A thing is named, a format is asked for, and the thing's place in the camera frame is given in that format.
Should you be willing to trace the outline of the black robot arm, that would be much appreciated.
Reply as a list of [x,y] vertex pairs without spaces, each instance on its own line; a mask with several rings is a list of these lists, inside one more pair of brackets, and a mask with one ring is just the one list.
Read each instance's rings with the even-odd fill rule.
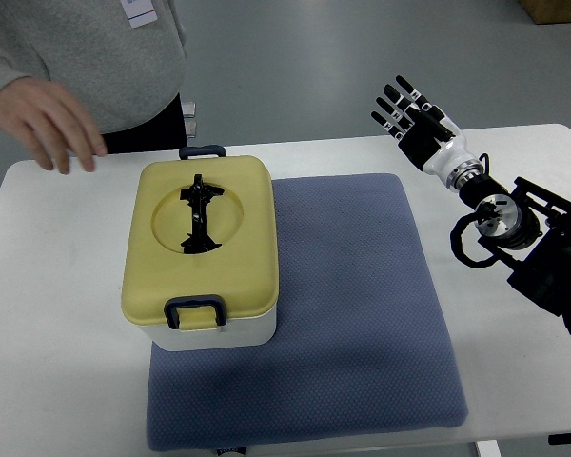
[[507,190],[490,176],[486,154],[457,165],[447,183],[472,209],[451,230],[454,256],[476,269],[504,263],[510,287],[571,335],[571,202],[522,177]]

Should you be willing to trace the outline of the person's bare hand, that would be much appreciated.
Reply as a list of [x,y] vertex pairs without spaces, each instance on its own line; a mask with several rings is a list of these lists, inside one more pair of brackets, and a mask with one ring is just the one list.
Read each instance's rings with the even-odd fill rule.
[[75,156],[82,170],[108,154],[104,138],[83,104],[63,85],[18,78],[0,89],[0,130],[21,143],[44,170],[70,172]]

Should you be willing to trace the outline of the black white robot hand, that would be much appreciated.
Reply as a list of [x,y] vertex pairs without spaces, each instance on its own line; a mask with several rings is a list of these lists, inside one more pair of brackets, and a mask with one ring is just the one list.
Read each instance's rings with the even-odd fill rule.
[[372,111],[371,117],[396,140],[408,161],[454,190],[481,174],[483,165],[468,151],[461,129],[403,76],[396,83],[397,88],[384,86],[384,95],[376,99],[381,110]]

